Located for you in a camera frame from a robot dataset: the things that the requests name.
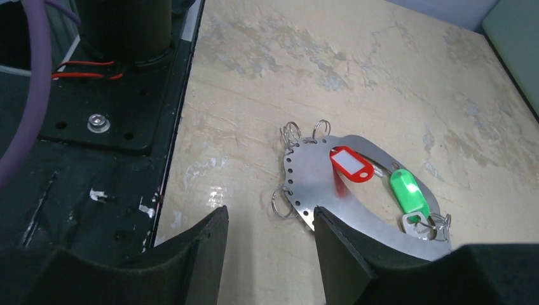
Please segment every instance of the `bolt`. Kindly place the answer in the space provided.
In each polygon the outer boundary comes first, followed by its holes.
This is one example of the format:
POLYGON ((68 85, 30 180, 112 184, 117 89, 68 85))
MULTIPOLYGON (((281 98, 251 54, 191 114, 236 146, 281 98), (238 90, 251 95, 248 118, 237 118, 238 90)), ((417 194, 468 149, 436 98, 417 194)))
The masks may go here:
POLYGON ((88 118, 88 129, 93 133, 104 133, 110 127, 109 120, 102 114, 95 113, 88 118))

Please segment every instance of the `black cylinder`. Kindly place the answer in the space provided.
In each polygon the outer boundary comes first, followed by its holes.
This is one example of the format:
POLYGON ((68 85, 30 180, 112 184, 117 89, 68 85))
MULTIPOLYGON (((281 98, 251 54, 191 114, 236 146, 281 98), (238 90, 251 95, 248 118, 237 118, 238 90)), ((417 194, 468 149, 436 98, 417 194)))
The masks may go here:
POLYGON ((76 0, 81 40, 94 57, 134 63, 165 56, 171 0, 76 0))

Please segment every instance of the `red key tag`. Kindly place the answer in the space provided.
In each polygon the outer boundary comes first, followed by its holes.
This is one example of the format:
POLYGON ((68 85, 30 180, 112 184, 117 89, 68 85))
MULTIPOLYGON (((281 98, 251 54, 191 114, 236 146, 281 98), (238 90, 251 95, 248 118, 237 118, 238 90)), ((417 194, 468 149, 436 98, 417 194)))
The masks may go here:
POLYGON ((347 146, 335 147, 329 157, 333 166, 352 182, 365 182, 374 175, 372 164, 347 146))

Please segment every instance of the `beige tabletop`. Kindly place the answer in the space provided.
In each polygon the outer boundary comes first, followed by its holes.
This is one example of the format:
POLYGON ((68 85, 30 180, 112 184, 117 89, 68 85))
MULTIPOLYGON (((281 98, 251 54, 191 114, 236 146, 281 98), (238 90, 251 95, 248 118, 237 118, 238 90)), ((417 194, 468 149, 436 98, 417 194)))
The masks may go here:
MULTIPOLYGON (((415 173, 453 248, 539 241, 539 127, 483 36, 381 0, 207 0, 156 243, 226 205, 219 304, 324 303, 312 232, 270 207, 279 127, 320 119, 415 173)), ((397 225, 380 178, 353 192, 397 225)))

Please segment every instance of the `green key tag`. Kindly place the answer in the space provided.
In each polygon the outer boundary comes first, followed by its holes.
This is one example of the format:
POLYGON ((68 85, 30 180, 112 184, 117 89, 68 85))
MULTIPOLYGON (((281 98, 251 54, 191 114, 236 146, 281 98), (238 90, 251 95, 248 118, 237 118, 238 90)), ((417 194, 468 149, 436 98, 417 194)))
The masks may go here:
MULTIPOLYGON (((428 218, 430 208, 411 172, 407 170, 394 171, 391 174, 390 184, 405 214, 421 212, 428 218)), ((410 217, 410 221, 418 222, 419 217, 410 217)))

